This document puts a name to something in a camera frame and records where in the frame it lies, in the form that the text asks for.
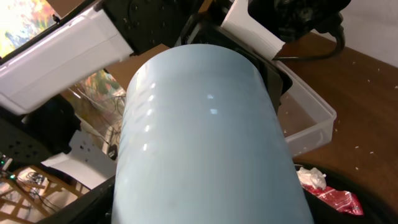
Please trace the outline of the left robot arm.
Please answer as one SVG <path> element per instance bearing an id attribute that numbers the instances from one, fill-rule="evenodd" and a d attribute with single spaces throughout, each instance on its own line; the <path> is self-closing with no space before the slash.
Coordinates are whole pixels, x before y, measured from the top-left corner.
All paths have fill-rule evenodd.
<path id="1" fill-rule="evenodd" d="M 349 0 L 84 1 L 1 59 L 1 108 L 36 110 L 92 73 L 158 45 L 173 47 L 197 19 L 211 21 L 274 60 L 311 30 L 340 28 Z"/>

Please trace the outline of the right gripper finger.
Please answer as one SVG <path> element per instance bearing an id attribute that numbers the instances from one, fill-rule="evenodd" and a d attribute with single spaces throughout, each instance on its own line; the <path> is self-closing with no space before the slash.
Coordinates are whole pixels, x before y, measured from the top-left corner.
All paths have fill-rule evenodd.
<path id="1" fill-rule="evenodd" d="M 115 175 L 37 224 L 110 224 Z"/>

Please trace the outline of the blue cup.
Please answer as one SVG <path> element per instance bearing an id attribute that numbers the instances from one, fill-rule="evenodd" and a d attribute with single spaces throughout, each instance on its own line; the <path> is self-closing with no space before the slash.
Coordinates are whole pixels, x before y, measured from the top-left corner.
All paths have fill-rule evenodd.
<path id="1" fill-rule="evenodd" d="M 126 95 L 113 223 L 312 223 L 258 69 L 215 45 L 168 49 Z"/>

